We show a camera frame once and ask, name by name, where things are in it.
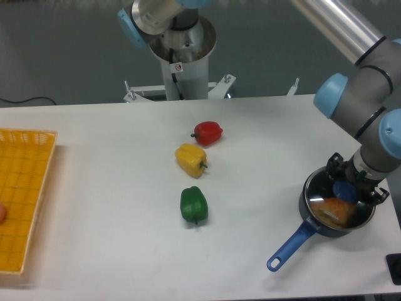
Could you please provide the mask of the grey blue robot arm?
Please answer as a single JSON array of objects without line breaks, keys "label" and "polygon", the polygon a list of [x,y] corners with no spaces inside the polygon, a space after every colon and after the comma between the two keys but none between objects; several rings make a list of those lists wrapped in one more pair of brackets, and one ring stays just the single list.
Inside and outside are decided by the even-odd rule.
[{"label": "grey blue robot arm", "polygon": [[[211,23],[198,13],[206,1],[134,1],[117,16],[126,37],[159,59],[168,100],[223,98],[226,75],[210,86],[208,57],[216,45]],[[400,165],[400,110],[383,101],[400,86],[400,41],[388,40],[344,1],[295,1],[294,6],[357,68],[352,79],[335,74],[313,99],[315,107],[360,143],[349,161],[326,165],[337,197],[375,206],[388,192],[378,184]]]}]

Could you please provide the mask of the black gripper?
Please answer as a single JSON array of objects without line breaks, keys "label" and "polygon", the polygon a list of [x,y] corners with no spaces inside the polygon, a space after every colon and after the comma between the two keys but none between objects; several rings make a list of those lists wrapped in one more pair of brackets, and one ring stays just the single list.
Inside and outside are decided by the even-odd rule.
[{"label": "black gripper", "polygon": [[344,163],[335,152],[327,161],[325,172],[332,181],[341,180],[341,199],[344,201],[367,201],[367,204],[382,204],[389,192],[379,187],[382,179],[372,179],[367,171],[357,171],[351,160]]}]

